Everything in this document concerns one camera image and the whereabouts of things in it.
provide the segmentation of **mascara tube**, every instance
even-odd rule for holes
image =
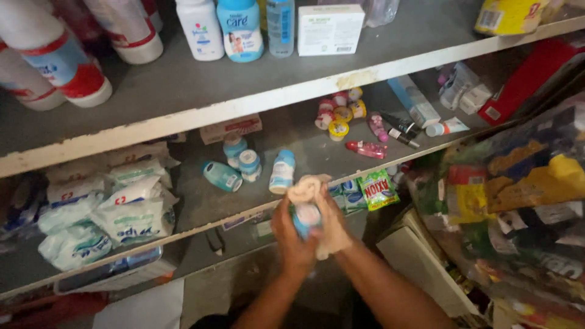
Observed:
[[[398,129],[395,128],[390,129],[388,131],[388,136],[395,138],[397,141],[401,142],[402,144],[410,148],[418,149],[419,147],[421,147],[419,144],[413,142],[409,137],[406,136],[406,134],[400,132]]]

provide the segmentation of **white shelf edge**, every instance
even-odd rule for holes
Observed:
[[[459,142],[461,142],[461,141],[463,141],[463,140],[465,140],[467,138],[474,137],[474,136],[479,136],[479,135],[483,135],[485,133],[490,133],[490,132],[493,132],[493,131],[499,131],[500,129],[503,129],[503,128],[506,128],[508,126],[511,126],[511,125],[515,124],[516,122],[517,121],[507,122],[507,123],[502,124],[500,126],[490,127],[490,128],[486,128],[486,129],[483,129],[483,130],[480,130],[480,131],[477,131],[477,132],[474,132],[474,133],[470,133],[469,135],[462,136],[461,138],[457,138],[457,139],[452,140],[450,142],[447,142],[447,143],[444,143],[444,144],[440,144],[440,145],[434,146],[432,148],[425,149],[425,150],[422,150],[420,152],[411,154],[409,156],[402,157],[402,158],[396,159],[396,160],[392,160],[392,161],[389,161],[387,163],[381,164],[379,166],[372,167],[372,168],[367,169],[367,170],[362,170],[362,171],[356,172],[354,174],[345,176],[343,178],[334,180],[331,183],[329,183],[329,185],[330,186],[333,186],[333,185],[341,184],[344,181],[348,181],[348,180],[351,180],[351,179],[355,179],[355,178],[358,178],[358,177],[363,176],[365,174],[369,174],[369,173],[372,173],[372,172],[375,172],[375,171],[378,171],[378,170],[381,170],[381,169],[385,169],[386,167],[389,167],[389,166],[392,166],[392,165],[397,165],[397,164],[402,163],[402,162],[406,162],[406,161],[409,161],[409,160],[416,159],[418,157],[421,157],[421,156],[424,156],[424,155],[427,155],[427,154],[436,152],[438,150],[442,150],[442,149],[448,148],[449,146],[454,145],[456,143],[459,143]],[[36,289],[36,288],[39,288],[39,287],[42,287],[42,286],[45,286],[45,285],[49,285],[49,284],[54,283],[56,281],[63,280],[65,278],[67,278],[67,277],[71,277],[71,276],[77,275],[79,273],[87,272],[89,270],[98,268],[98,267],[100,267],[102,265],[106,265],[108,263],[117,261],[118,259],[122,259],[124,257],[131,256],[131,255],[136,254],[138,252],[147,251],[147,250],[152,249],[152,248],[155,248],[157,246],[169,244],[171,242],[175,242],[175,241],[178,241],[180,239],[184,239],[184,238],[190,237],[190,236],[195,235],[195,234],[197,234],[199,232],[206,231],[206,230],[208,230],[210,228],[214,228],[214,227],[220,226],[220,225],[222,225],[222,224],[224,224],[226,222],[233,221],[233,220],[238,219],[240,217],[244,217],[246,215],[254,214],[254,213],[257,213],[259,211],[266,210],[266,209],[274,208],[274,207],[276,207],[276,205],[278,204],[278,202],[280,202],[280,201],[279,200],[271,201],[269,203],[265,203],[263,205],[259,205],[257,207],[248,209],[246,211],[242,211],[241,213],[237,213],[235,215],[231,215],[231,216],[226,217],[226,218],[224,218],[222,220],[215,221],[215,222],[212,222],[212,223],[209,223],[207,225],[200,226],[200,227],[196,227],[196,228],[190,229],[190,230],[185,231],[185,232],[177,233],[177,234],[171,235],[170,237],[158,239],[158,240],[149,242],[148,244],[145,244],[145,245],[142,245],[142,246],[138,246],[136,248],[133,248],[133,249],[130,249],[130,250],[121,252],[121,253],[117,253],[116,255],[111,255],[111,256],[104,257],[104,258],[102,258],[102,259],[100,259],[98,261],[95,261],[94,263],[91,263],[89,265],[85,265],[85,266],[83,266],[81,268],[74,269],[74,270],[69,270],[69,271],[66,271],[66,272],[63,272],[63,273],[59,273],[57,275],[48,277],[46,279],[42,279],[40,281],[36,281],[34,283],[30,283],[30,284],[25,285],[25,286],[22,286],[22,287],[19,287],[19,288],[16,288],[16,289],[12,289],[12,290],[9,290],[9,291],[4,292],[4,293],[0,293],[0,300],[4,300],[4,299],[10,298],[12,296],[15,296],[17,294],[24,293],[24,292],[27,292],[27,291],[30,291],[32,289]]]
[[[494,36],[483,40],[389,61],[360,70],[320,78],[234,100],[193,108],[175,114],[105,129],[62,142],[0,158],[0,178],[56,165],[80,157],[119,149],[132,144],[189,131],[240,116],[267,111],[311,98],[410,74],[446,63],[492,53],[521,44],[585,29],[585,16],[540,26],[519,36]]]

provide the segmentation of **red box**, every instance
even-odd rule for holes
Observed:
[[[503,124],[515,112],[529,111],[583,60],[582,32],[538,41],[500,91],[477,113],[492,126]]]

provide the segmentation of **axion detergent sachet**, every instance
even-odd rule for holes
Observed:
[[[388,174],[383,169],[357,179],[367,202],[368,210],[376,210],[392,203],[400,202]]]

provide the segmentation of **cloth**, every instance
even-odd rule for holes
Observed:
[[[333,209],[321,195],[321,185],[331,181],[331,176],[306,175],[295,186],[287,191],[288,198],[293,204],[314,203],[321,212],[321,226],[323,237],[317,246],[317,259],[327,259],[329,254],[336,253],[352,245],[352,240],[341,224],[343,216],[340,211]]]

